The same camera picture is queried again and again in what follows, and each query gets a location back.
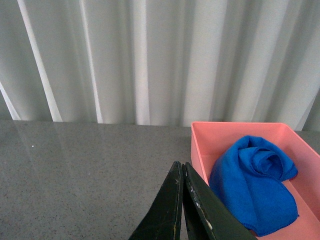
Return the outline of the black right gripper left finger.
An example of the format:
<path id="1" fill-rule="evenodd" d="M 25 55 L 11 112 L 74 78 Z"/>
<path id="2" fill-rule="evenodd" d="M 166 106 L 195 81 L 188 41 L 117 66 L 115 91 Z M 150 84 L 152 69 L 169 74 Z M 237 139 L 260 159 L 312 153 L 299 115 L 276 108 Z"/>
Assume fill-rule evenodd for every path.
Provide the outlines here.
<path id="1" fill-rule="evenodd" d="M 129 238 L 131 240 L 179 240 L 183 191 L 182 164 L 175 161 L 148 212 Z"/>

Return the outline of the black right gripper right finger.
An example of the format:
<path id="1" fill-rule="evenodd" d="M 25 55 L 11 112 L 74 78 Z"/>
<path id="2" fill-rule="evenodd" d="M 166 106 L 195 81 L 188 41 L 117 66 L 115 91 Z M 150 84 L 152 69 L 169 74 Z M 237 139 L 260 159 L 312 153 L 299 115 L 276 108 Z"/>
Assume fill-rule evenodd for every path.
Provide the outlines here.
<path id="1" fill-rule="evenodd" d="M 255 240 L 190 163 L 183 169 L 183 209 L 190 240 Z"/>

